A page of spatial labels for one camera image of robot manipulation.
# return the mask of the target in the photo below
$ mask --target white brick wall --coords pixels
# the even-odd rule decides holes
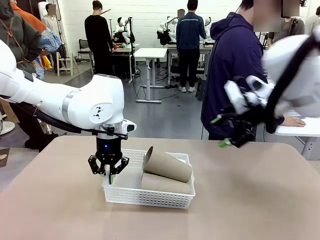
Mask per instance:
[[[76,54],[79,39],[86,39],[85,19],[92,14],[92,0],[58,0],[64,32],[69,51]],[[178,9],[187,10],[187,0],[100,0],[103,9],[111,9],[103,16],[112,19],[112,29],[119,17],[133,17],[133,30],[136,42],[141,47],[159,47],[157,29],[168,16],[176,16]],[[234,12],[241,0],[200,0],[197,14],[203,18],[211,17],[218,21],[229,12]],[[308,15],[314,15],[320,0],[312,0],[309,7],[300,8],[300,16],[305,21]]]

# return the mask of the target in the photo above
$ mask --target black hair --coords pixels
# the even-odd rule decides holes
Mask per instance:
[[[102,9],[102,3],[98,0],[92,2],[93,10]]]
[[[188,1],[188,10],[195,11],[198,8],[198,0],[189,0]]]
[[[52,5],[51,3],[48,3],[47,5],[45,5],[45,10],[47,11],[47,12],[49,12],[49,5]]]
[[[249,10],[254,6],[254,0],[242,0],[240,8]]]

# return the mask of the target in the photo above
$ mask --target basket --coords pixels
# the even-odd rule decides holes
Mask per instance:
[[[147,151],[122,149],[123,156],[129,158],[128,166],[115,177],[113,184],[109,185],[108,174],[103,183],[105,200],[109,203],[145,205],[164,208],[188,209],[196,195],[194,175],[189,181],[191,193],[180,194],[139,189],[143,175],[142,165]],[[189,164],[189,156],[182,153],[169,153],[169,155]]]

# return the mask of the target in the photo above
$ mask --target dark green jacket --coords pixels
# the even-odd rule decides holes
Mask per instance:
[[[7,28],[10,27],[11,18],[13,18],[12,33],[22,47],[23,53],[12,37],[9,38],[9,47],[17,62],[23,61],[24,58],[32,62],[40,55],[42,50],[40,33],[23,20],[19,14],[14,13],[10,0],[0,0],[0,19],[2,19]],[[0,40],[8,44],[7,31],[2,24],[0,24]],[[19,63],[17,68],[28,73],[35,73],[36,70],[30,62]]]

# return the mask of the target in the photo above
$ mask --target black shirt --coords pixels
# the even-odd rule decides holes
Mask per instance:
[[[110,51],[114,47],[107,20],[100,15],[90,15],[84,21],[89,48],[94,51]]]

